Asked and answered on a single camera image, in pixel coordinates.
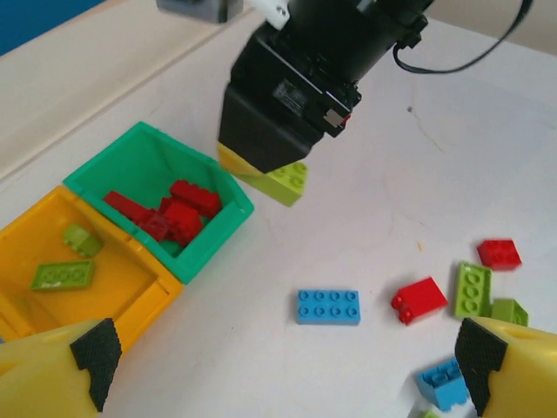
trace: green plastic bin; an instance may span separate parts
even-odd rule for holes
[[[186,247],[158,243],[104,203],[112,190],[148,208],[170,196],[174,181],[185,179],[218,193],[223,209]],[[188,284],[252,214],[253,204],[232,176],[206,155],[143,122],[73,172],[64,184],[104,216],[143,243],[182,283]]]

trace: gray object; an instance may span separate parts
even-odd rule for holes
[[[244,0],[157,0],[161,11],[224,24],[244,9]]]

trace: white bracket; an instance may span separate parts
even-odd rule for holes
[[[255,10],[265,16],[267,22],[276,30],[284,28],[286,22],[290,19],[287,0],[250,0],[250,3]]]

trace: yellow plastic bin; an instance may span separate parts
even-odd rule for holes
[[[41,264],[86,260],[63,243],[72,223],[94,233],[91,286],[30,289]],[[183,285],[141,244],[59,186],[0,232],[0,336],[11,341],[83,320],[112,318],[125,353]]]

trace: red lego brick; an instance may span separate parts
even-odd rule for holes
[[[207,219],[214,218],[222,209],[218,194],[188,183],[186,180],[175,181],[171,187],[171,195],[174,199],[183,201]]]
[[[138,222],[138,226],[146,233],[152,236],[157,242],[161,242],[167,238],[170,233],[170,226],[166,218],[151,209],[148,213]]]
[[[481,264],[494,271],[511,271],[522,264],[512,239],[486,239],[478,246]]]
[[[402,287],[391,300],[391,306],[399,311],[399,320],[405,325],[447,305],[446,297],[431,277]]]
[[[147,216],[149,210],[139,203],[122,196],[118,192],[110,192],[104,196],[104,201],[112,206],[114,209],[122,213],[127,219],[134,224],[137,224]]]
[[[164,212],[164,217],[171,227],[171,239],[181,246],[188,245],[203,229],[199,213],[180,201],[173,200]]]
[[[166,209],[168,209],[171,203],[172,203],[172,198],[162,198],[160,201],[160,206],[158,207],[158,212],[164,215]]]

